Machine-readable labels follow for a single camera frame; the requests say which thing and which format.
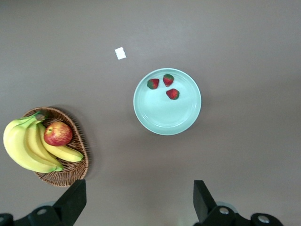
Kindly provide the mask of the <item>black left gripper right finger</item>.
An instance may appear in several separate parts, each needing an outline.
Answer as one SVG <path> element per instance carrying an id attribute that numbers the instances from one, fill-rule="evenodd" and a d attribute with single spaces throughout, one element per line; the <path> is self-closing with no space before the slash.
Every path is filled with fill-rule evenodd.
<path id="1" fill-rule="evenodd" d="M 202 180 L 195 180 L 193 205 L 198 217 L 196 226 L 281 226 L 282 222 L 266 213 L 254 213 L 249 219 L 225 202 L 216 202 Z"/>

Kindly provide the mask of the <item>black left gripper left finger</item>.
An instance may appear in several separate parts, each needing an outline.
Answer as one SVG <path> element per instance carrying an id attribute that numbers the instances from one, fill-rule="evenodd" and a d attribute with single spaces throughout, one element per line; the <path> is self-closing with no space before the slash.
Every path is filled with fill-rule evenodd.
<path id="1" fill-rule="evenodd" d="M 2 226 L 72 226 L 87 203 L 86 181 L 76 180 L 53 204 L 34 209 L 23 218 L 14 220 L 9 213 L 1 213 Z"/>

